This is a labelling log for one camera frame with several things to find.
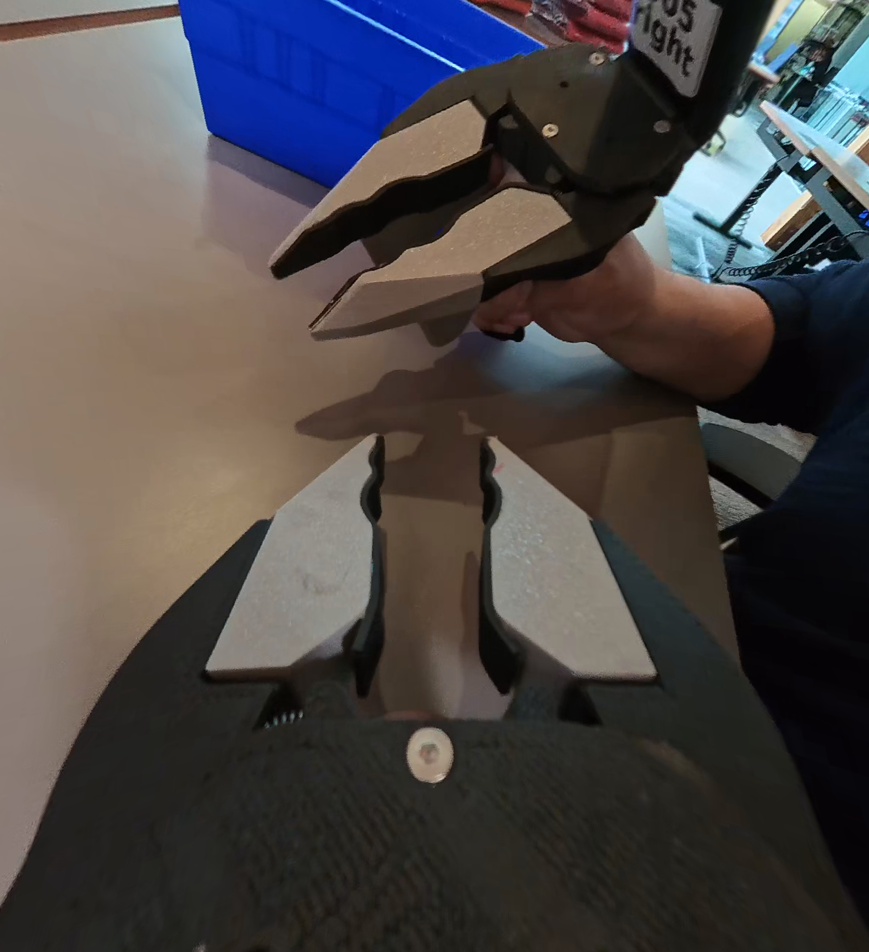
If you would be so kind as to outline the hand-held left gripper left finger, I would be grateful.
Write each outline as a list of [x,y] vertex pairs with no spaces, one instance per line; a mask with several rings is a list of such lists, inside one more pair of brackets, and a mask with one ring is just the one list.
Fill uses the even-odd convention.
[[332,673],[369,696],[385,641],[386,443],[370,435],[281,506],[205,667],[296,695]]

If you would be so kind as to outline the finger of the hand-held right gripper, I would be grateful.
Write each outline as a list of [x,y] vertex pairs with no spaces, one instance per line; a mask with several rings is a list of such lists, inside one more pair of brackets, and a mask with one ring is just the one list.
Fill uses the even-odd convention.
[[488,269],[570,220],[552,196],[507,186],[432,242],[358,274],[313,322],[310,334],[331,341],[419,325],[428,342],[451,343],[481,302]]
[[492,166],[487,125],[465,100],[377,141],[277,247],[269,265],[274,278],[486,188]]

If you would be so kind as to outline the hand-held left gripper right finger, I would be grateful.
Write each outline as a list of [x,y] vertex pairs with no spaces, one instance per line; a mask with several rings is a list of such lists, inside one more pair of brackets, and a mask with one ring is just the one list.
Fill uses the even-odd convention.
[[496,437],[480,448],[478,650],[498,692],[655,684],[658,670],[585,511]]

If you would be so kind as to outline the blue plastic bin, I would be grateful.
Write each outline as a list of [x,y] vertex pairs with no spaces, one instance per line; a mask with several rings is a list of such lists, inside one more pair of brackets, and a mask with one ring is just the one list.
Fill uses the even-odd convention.
[[464,1],[180,1],[211,134],[335,185],[438,82],[541,45]]

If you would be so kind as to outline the person's right forearm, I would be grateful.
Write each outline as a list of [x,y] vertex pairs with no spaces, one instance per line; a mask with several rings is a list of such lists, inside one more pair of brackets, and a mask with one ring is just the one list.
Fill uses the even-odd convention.
[[736,285],[656,277],[638,373],[743,422],[869,429],[869,259]]

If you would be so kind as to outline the person's right hand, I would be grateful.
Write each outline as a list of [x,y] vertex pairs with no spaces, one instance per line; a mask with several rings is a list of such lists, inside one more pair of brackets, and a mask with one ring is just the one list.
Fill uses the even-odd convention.
[[494,336],[513,338],[536,325],[566,343],[599,344],[650,311],[663,276],[630,233],[593,270],[566,280],[523,281],[480,303],[472,322]]

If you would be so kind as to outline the stack of folded cloths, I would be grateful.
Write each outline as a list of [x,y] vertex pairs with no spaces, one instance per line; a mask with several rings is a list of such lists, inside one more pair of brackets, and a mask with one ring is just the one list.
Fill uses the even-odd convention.
[[592,45],[609,55],[625,51],[632,1],[472,1],[545,46]]

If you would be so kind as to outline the person's black office chair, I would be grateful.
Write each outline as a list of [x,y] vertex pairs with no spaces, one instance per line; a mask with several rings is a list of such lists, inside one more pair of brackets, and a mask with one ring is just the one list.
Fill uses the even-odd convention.
[[721,550],[772,505],[798,475],[815,437],[782,425],[743,424],[707,416],[702,450]]

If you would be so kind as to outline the wooden desk black frame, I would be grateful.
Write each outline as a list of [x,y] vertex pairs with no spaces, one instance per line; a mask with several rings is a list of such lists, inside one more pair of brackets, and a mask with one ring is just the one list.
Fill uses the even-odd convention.
[[780,245],[777,254],[810,251],[839,238],[846,252],[860,260],[869,258],[869,165],[773,104],[762,104],[761,111],[765,122],[759,136],[768,149],[778,156],[784,150],[780,141],[785,140],[791,150],[781,160],[791,171],[804,161],[811,163],[806,190],[819,208]]

